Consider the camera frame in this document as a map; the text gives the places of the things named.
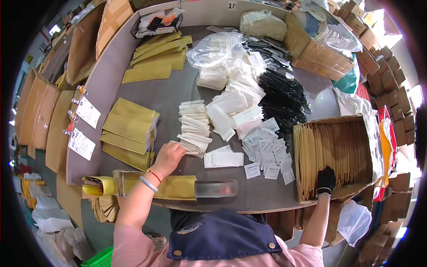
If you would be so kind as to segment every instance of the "gloved hand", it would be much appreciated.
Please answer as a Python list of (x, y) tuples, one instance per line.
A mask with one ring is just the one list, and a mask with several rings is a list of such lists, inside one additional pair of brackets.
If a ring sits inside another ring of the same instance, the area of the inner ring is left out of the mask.
[(332, 190), (335, 187), (335, 172), (329, 166), (317, 173), (317, 190), (316, 194), (332, 195)]

